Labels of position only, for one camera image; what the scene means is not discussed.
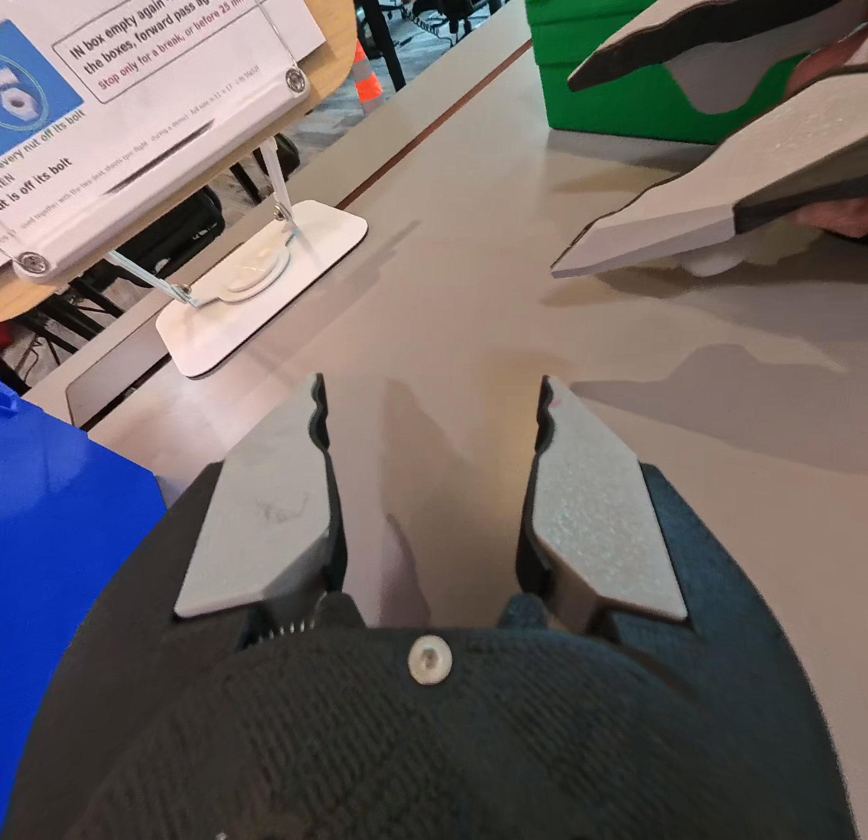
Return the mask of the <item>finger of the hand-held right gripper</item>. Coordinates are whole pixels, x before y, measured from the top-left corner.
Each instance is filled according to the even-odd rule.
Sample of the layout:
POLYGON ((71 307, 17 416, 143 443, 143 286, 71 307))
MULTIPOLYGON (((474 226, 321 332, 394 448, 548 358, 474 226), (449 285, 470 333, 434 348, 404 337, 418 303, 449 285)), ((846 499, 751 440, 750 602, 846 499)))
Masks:
POLYGON ((809 205, 865 198, 867 75, 828 74, 693 170, 589 223, 552 265, 583 277, 725 246, 809 205))
POLYGON ((691 106, 732 112, 767 71, 845 36, 845 0, 656 0, 572 72, 574 93, 662 65, 691 106))

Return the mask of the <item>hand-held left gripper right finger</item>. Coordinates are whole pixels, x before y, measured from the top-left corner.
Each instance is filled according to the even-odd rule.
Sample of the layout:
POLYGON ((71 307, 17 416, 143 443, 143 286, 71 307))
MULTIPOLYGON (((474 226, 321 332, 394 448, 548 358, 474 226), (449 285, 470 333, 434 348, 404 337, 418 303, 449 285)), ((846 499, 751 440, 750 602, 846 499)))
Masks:
POLYGON ((635 453, 553 376, 541 380, 515 574, 574 634, 610 611, 689 617, 635 453))

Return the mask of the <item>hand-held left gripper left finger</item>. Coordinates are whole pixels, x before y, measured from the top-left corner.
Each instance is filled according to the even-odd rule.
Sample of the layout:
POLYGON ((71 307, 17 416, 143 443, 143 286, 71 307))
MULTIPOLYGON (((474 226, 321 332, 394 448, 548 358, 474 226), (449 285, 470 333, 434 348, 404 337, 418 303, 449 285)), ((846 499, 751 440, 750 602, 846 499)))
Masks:
POLYGON ((311 373, 226 454, 175 603, 179 618, 264 607, 311 618, 347 566, 325 379, 311 373))

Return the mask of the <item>green plastic bin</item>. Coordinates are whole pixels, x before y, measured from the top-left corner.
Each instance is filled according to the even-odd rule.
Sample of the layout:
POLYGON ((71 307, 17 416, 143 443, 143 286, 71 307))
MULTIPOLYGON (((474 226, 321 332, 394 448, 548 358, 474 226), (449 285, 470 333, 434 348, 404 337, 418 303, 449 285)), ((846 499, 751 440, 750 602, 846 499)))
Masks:
POLYGON ((807 54, 769 68, 745 104, 705 114, 693 108, 666 67, 581 92, 568 78, 598 45, 654 0, 525 0, 548 124, 556 130, 714 145, 778 104, 807 54))

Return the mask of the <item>blue plastic bin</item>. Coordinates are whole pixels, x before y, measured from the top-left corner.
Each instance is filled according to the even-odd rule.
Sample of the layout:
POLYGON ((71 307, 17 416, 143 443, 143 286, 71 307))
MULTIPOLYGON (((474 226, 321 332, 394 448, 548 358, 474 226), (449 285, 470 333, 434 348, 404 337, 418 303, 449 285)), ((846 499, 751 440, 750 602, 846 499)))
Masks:
POLYGON ((61 656, 166 513, 156 477, 1 386, 1 814, 61 656))

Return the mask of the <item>person's right hand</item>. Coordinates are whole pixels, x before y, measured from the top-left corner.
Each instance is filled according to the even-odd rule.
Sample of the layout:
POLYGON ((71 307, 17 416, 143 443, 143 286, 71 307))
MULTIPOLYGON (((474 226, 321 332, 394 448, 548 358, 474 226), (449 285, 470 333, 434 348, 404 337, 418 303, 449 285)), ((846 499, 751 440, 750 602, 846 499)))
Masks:
MULTIPOLYGON (((786 98, 808 86, 816 77, 840 68, 853 54, 866 48, 867 25, 863 23, 846 38, 821 48, 797 65, 788 80, 786 98)), ((800 227, 813 227, 852 240, 866 240, 867 199, 852 198, 805 206, 788 216, 800 227)))

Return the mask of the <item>white document stand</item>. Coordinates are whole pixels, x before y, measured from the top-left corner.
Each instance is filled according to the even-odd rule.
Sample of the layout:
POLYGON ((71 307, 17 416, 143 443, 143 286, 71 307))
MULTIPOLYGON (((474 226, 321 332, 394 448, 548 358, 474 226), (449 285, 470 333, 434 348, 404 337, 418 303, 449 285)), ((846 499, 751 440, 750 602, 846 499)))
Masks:
POLYGON ((168 283, 118 250, 108 260, 169 296, 157 332, 179 372, 202 378, 225 363, 366 237, 367 222, 315 200, 292 203, 275 138, 259 146, 274 187, 272 220, 192 285, 168 283))

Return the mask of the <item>orange traffic cone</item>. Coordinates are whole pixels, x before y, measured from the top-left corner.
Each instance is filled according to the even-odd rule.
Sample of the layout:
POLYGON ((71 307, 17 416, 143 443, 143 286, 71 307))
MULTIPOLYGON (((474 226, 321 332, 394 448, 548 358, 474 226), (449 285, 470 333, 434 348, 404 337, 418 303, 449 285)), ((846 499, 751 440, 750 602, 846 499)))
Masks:
POLYGON ((381 104, 383 88, 373 71, 360 40, 356 40, 352 77, 363 111, 371 113, 381 104))

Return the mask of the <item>wooden backing board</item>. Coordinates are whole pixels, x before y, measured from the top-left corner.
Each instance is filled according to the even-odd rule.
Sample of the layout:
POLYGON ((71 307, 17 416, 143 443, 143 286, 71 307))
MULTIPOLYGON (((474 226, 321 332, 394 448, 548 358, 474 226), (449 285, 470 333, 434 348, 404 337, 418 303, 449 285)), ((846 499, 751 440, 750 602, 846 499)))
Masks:
POLYGON ((112 226, 109 234, 93 248, 78 252, 71 266, 59 273, 50 273, 46 279, 29 281, 20 278, 9 267, 2 269, 3 322, 10 321, 37 307, 48 297, 63 291, 67 284, 94 264, 108 256, 111 250, 133 238, 159 217, 174 209, 192 194, 203 188, 230 166, 239 163, 256 146, 278 132, 288 130, 331 96, 350 73, 356 41, 356 21, 353 0, 303 0, 312 17, 325 34, 325 44, 300 60, 300 69, 309 80, 309 96, 301 104, 285 106, 269 122, 255 132, 239 138, 219 159, 205 164, 189 165, 184 181, 168 195, 150 202, 134 218, 122 226, 112 226))

